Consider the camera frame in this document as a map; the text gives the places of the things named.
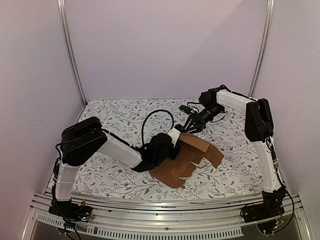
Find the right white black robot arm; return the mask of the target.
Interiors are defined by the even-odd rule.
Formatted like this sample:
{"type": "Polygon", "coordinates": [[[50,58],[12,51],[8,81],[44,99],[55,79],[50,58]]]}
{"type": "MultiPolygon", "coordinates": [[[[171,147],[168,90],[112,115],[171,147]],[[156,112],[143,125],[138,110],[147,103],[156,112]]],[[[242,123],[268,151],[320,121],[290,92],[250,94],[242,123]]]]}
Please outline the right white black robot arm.
{"type": "Polygon", "coordinates": [[[262,218],[269,218],[278,210],[278,203],[286,196],[286,188],[280,180],[279,163],[274,148],[274,123],[267,99],[255,99],[228,89],[225,85],[211,88],[200,94],[200,112],[187,110],[184,125],[174,128],[182,133],[200,133],[215,116],[225,111],[225,106],[244,115],[244,133],[257,152],[263,177],[262,197],[259,206],[262,218]]]}

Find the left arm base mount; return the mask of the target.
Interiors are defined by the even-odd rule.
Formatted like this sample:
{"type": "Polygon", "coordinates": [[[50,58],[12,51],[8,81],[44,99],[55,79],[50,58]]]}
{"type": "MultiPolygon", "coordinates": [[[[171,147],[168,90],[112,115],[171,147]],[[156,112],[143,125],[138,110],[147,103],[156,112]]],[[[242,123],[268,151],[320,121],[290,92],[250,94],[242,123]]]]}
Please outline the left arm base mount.
{"type": "Polygon", "coordinates": [[[85,201],[73,203],[72,200],[58,201],[52,198],[48,212],[71,222],[87,222],[92,216],[93,208],[85,201]]]}

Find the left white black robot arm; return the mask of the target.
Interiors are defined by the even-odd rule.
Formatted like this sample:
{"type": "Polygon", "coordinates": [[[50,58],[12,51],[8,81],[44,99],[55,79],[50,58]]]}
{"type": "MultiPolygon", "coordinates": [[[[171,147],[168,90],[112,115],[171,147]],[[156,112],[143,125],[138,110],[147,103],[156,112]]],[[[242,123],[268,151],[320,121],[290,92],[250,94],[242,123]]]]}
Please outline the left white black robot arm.
{"type": "Polygon", "coordinates": [[[114,133],[104,129],[97,117],[90,117],[66,128],[61,141],[55,148],[58,151],[57,168],[54,171],[53,196],[57,200],[55,209],[63,216],[74,213],[74,205],[69,202],[76,175],[80,166],[95,153],[115,159],[135,172],[143,173],[160,166],[165,159],[174,160],[180,147],[177,141],[181,132],[172,128],[168,133],[153,136],[141,147],[130,145],[114,133]]]}

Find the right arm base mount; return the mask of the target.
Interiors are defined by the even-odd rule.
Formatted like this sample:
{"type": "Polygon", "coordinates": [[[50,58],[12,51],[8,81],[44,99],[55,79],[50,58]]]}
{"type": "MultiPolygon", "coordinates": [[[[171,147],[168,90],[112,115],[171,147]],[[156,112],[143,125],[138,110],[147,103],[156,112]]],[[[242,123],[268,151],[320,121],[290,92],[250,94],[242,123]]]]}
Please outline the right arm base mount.
{"type": "Polygon", "coordinates": [[[283,197],[262,195],[262,203],[249,203],[240,210],[245,223],[265,220],[285,213],[283,197]]]}

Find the brown cardboard box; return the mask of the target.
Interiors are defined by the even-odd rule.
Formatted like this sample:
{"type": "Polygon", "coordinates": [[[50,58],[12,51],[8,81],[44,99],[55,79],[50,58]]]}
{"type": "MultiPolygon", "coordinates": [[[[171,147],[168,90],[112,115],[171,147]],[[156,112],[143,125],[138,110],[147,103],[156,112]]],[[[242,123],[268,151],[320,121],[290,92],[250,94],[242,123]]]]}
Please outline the brown cardboard box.
{"type": "Polygon", "coordinates": [[[224,155],[212,144],[191,134],[182,133],[177,143],[181,146],[176,159],[167,158],[160,166],[149,171],[149,174],[166,186],[176,189],[185,184],[186,178],[192,176],[202,159],[217,168],[224,155]]]}

